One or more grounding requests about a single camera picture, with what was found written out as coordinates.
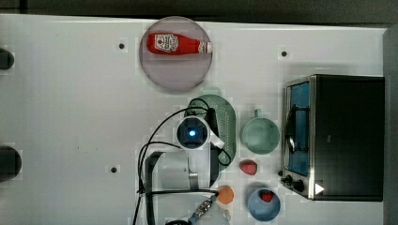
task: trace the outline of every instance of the round plate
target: round plate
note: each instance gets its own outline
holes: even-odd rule
[[[209,42],[205,30],[187,18],[167,17],[154,23],[145,32],[140,44],[141,66],[152,82],[170,91],[191,90],[205,78],[213,53],[154,54],[146,47],[147,37],[154,32],[172,32]]]

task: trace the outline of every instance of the orange fruit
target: orange fruit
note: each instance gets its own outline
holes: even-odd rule
[[[223,186],[219,189],[219,201],[223,204],[229,204],[234,200],[235,194],[234,190],[229,186]]]

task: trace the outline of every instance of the ketchup label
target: ketchup label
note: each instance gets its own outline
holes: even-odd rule
[[[155,49],[174,52],[178,47],[178,38],[172,34],[155,35]]]

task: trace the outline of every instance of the bottle cap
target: bottle cap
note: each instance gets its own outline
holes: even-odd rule
[[[213,53],[213,46],[211,45],[210,42],[207,43],[207,47],[206,47],[206,53]]]

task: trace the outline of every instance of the camera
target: camera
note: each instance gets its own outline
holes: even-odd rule
[[[209,131],[205,120],[197,116],[187,116],[176,131],[178,142],[185,148],[196,149],[208,139]]]

